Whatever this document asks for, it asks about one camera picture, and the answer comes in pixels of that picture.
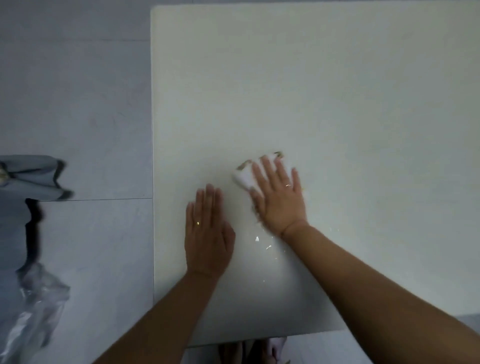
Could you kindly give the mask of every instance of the forearm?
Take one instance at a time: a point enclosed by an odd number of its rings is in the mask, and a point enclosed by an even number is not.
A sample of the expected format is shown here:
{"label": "forearm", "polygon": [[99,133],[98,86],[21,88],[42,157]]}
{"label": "forearm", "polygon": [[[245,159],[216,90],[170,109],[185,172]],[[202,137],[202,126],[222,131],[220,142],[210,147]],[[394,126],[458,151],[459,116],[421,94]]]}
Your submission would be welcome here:
{"label": "forearm", "polygon": [[287,237],[374,363],[477,363],[468,327],[398,286],[312,227]]}
{"label": "forearm", "polygon": [[179,363],[215,286],[211,278],[187,273],[95,363]]}

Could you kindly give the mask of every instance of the white tabletop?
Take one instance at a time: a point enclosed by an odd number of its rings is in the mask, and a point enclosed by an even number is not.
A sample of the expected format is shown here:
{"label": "white tabletop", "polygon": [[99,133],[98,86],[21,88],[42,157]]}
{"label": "white tabletop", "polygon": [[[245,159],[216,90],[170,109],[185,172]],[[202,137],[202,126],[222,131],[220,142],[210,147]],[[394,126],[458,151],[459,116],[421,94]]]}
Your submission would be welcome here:
{"label": "white tabletop", "polygon": [[153,9],[157,299],[185,271],[198,187],[224,189],[237,232],[191,345],[343,327],[231,178],[277,150],[314,226],[447,312],[480,311],[479,13],[469,1]]}

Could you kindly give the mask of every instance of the person's left hand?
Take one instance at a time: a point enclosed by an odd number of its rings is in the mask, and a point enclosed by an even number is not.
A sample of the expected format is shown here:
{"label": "person's left hand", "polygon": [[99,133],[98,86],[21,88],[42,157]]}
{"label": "person's left hand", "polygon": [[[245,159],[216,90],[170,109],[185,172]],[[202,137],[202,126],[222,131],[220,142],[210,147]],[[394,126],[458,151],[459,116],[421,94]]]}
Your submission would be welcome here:
{"label": "person's left hand", "polygon": [[187,205],[185,253],[187,273],[218,280],[232,258],[235,232],[223,220],[223,194],[211,184]]}

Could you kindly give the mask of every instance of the person's left arm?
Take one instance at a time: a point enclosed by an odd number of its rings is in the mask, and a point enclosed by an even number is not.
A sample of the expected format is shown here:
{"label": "person's left arm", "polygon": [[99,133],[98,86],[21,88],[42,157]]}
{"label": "person's left arm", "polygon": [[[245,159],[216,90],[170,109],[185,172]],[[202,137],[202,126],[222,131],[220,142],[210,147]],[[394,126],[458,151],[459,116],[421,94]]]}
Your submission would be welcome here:
{"label": "person's left arm", "polygon": [[95,364],[180,363],[190,335],[233,254],[235,232],[223,220],[223,195],[207,185],[186,210],[187,273]]}

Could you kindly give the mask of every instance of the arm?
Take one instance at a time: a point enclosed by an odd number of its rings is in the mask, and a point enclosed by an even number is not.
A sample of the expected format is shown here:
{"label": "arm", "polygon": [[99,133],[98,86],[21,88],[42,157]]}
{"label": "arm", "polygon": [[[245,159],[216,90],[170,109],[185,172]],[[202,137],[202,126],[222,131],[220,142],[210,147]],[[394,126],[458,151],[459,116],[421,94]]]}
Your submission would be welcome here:
{"label": "arm", "polygon": [[233,254],[235,232],[223,221],[221,190],[198,190],[186,211],[187,273],[95,364],[180,363],[190,335]]}
{"label": "arm", "polygon": [[293,188],[280,160],[262,159],[255,177],[265,199],[252,199],[264,224],[288,243],[330,297],[376,363],[480,363],[480,337],[398,286],[309,226],[298,173]]}

